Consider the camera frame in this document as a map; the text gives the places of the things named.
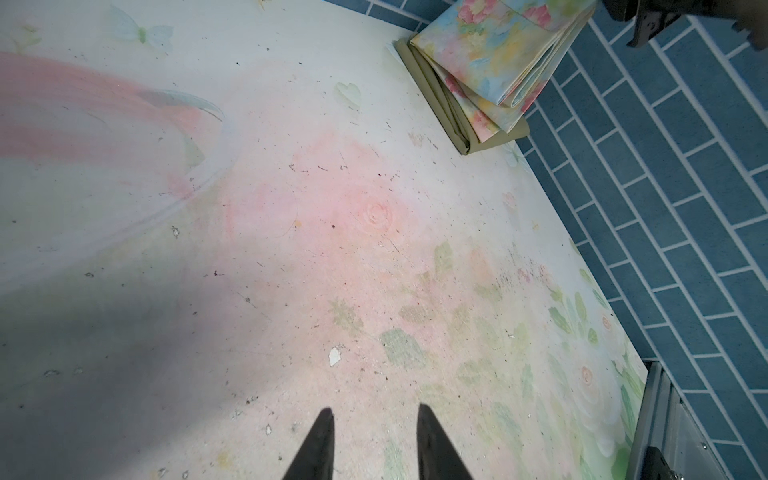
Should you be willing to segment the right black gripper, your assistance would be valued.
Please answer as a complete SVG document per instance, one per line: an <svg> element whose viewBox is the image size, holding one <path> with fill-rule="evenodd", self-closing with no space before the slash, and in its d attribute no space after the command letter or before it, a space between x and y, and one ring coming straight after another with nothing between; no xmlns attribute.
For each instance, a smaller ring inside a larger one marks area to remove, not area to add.
<svg viewBox="0 0 768 480"><path fill-rule="evenodd" d="M758 0L603 0L617 22L635 20L628 46L640 48L684 16L733 20L736 32L747 31L757 51L767 48L767 2Z"/></svg>

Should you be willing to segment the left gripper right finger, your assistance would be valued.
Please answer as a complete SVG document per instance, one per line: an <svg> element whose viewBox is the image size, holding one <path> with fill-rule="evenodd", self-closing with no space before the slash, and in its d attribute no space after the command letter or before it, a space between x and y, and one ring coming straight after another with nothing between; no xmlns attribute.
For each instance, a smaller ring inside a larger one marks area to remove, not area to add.
<svg viewBox="0 0 768 480"><path fill-rule="evenodd" d="M433 410L421 403L417 415L417 455L420 480L472 480Z"/></svg>

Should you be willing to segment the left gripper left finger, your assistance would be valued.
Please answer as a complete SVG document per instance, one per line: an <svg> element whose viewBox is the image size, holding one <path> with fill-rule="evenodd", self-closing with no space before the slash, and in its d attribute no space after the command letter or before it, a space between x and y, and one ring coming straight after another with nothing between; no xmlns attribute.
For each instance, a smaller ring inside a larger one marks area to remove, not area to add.
<svg viewBox="0 0 768 480"><path fill-rule="evenodd" d="M335 417L331 408L318 414L283 480L332 480L335 453Z"/></svg>

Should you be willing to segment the olive green skirt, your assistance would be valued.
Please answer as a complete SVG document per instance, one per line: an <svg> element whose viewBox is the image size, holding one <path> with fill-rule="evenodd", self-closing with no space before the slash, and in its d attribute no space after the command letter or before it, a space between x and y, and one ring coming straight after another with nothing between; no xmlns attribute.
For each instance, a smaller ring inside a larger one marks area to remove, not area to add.
<svg viewBox="0 0 768 480"><path fill-rule="evenodd" d="M469 98L468 89L443 67L423 55L408 38L395 41L394 49L462 155L501 146L529 135L530 128L523 117L509 131L500 127Z"/></svg>

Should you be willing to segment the floral pastel skirt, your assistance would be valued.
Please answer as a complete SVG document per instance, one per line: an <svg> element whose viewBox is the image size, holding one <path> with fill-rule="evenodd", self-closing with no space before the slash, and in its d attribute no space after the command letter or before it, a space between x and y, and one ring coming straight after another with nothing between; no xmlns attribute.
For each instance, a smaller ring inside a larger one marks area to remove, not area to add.
<svg viewBox="0 0 768 480"><path fill-rule="evenodd" d="M457 1L410 44L477 139L509 134L551 79L596 1Z"/></svg>

